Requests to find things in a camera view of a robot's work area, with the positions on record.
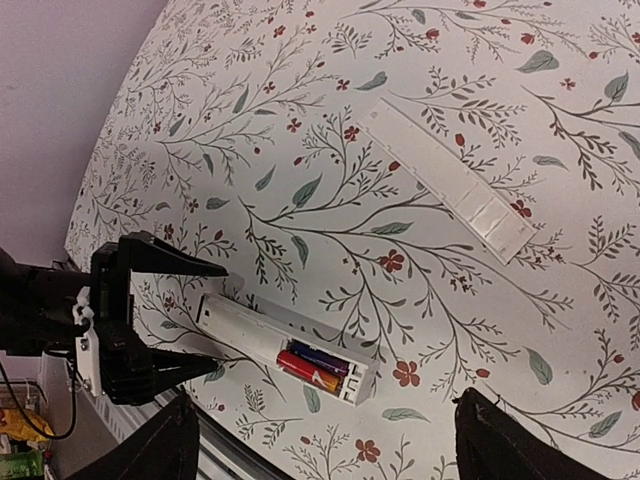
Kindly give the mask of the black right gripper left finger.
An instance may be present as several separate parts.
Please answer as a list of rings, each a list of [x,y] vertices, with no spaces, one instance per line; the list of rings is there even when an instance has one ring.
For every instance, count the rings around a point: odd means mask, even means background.
[[[72,480],[194,480],[200,448],[199,420],[180,394],[108,454],[70,476]]]

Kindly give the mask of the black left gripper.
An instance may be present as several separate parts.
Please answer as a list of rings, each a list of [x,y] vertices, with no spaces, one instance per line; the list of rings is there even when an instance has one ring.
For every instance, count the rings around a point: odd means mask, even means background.
[[[216,373],[213,357],[148,348],[133,327],[131,271],[226,277],[225,267],[188,255],[149,232],[108,242],[91,257],[90,306],[99,341],[102,390],[117,405],[144,405],[168,389]]]

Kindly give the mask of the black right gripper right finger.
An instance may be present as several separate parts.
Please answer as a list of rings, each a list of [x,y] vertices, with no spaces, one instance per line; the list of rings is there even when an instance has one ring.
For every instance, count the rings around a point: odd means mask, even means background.
[[[454,400],[461,479],[593,479],[595,471],[544,443],[470,387]]]

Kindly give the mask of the white air conditioner remote control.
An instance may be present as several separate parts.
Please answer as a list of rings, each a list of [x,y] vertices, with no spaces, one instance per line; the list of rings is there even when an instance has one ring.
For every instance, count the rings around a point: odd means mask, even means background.
[[[358,406],[372,395],[379,363],[363,354],[328,343],[312,333],[296,329],[218,295],[201,297],[197,320],[203,331],[223,345],[234,348],[259,363],[277,368],[346,404]],[[349,363],[348,374],[340,377],[341,386],[337,394],[321,390],[287,373],[277,364],[279,352],[289,351],[289,344],[294,340]]]

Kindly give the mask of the white remote battery cover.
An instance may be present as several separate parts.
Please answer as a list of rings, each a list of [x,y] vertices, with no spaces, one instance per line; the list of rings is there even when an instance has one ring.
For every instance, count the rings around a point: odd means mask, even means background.
[[[386,154],[423,184],[503,265],[535,229],[498,192],[423,127],[381,98],[358,121]]]

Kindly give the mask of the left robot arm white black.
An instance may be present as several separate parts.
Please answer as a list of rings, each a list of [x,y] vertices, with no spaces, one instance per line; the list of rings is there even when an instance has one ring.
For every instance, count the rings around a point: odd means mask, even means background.
[[[118,405],[140,406],[214,372],[216,360],[148,346],[133,327],[132,273],[225,277],[217,264],[190,256],[146,231],[107,242],[87,273],[20,264],[1,254],[1,348],[9,355],[79,351],[95,332],[102,389]]]

